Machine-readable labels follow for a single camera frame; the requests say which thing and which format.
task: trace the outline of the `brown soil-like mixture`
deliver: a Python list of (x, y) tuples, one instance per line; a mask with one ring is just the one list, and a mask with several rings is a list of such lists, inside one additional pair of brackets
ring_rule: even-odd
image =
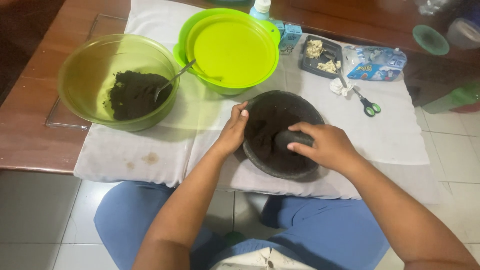
[(287, 130), (290, 125), (302, 120), (296, 114), (298, 104), (288, 97), (269, 98), (254, 106), (245, 128), (245, 137), (255, 155), (268, 167), (278, 172), (301, 172), (312, 166), (313, 161), (288, 149), (279, 149), (275, 143), (278, 132)]
[(155, 90), (168, 82), (158, 74), (141, 74), (125, 71), (115, 75), (115, 85), (110, 91), (113, 118), (130, 120), (142, 117), (160, 107), (170, 96), (173, 86), (170, 84), (160, 91), (154, 102)]

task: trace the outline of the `person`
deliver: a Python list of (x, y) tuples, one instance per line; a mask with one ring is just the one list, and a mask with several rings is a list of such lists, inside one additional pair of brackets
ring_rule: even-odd
[(344, 175), (363, 200), (270, 196), (261, 221), (286, 230), (227, 247), (202, 222), (226, 157), (243, 141), (246, 105), (232, 108), (219, 138), (177, 188), (125, 181), (107, 192), (94, 221), (120, 270), (374, 269), (390, 245), (408, 270), (480, 269), (440, 220), (327, 124), (290, 126), (314, 145), (288, 149)]

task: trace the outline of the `blue packaging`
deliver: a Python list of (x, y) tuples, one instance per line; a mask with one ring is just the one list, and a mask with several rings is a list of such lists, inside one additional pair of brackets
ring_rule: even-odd
[(348, 45), (342, 53), (349, 79), (393, 81), (407, 64), (407, 56), (398, 48)]
[(283, 21), (270, 20), (269, 22), (273, 23), (278, 28), (278, 30), (280, 31), (280, 36), (282, 36), (285, 32), (285, 26), (283, 25)]
[(285, 25), (285, 32), (280, 39), (278, 49), (280, 54), (290, 54), (301, 37), (301, 27), (298, 25)]

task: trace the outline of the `wooden table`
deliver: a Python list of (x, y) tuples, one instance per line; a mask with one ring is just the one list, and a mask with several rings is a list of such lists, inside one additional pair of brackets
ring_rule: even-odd
[[(180, 0), (210, 8), (203, 0)], [(248, 12), (250, 7), (240, 7)], [(46, 119), (57, 101), (57, 73), (65, 58), (91, 37), (123, 33), (130, 11), (130, 0), (66, 0), (44, 39), (23, 70), (4, 104), (0, 107), (0, 169), (71, 174), (87, 131), (51, 128)], [(275, 0), (271, 16), (299, 24), (306, 32), (340, 41), (400, 47), (411, 62), (406, 74), (415, 74), (429, 57), (413, 40), (411, 33), (395, 32), (378, 26), (359, 24), (339, 17), (292, 8), (288, 0)], [(476, 65), (478, 53), (452, 49), (439, 59)], [(478, 78), (478, 71), (470, 72)], [(424, 80), (411, 76), (421, 85)]]

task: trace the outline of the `bottle cap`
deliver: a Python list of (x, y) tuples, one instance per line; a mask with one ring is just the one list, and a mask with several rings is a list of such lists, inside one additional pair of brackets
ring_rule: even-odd
[(270, 5), (270, 0), (255, 0), (255, 4), (253, 4), (255, 9), (261, 13), (267, 13), (270, 10)]

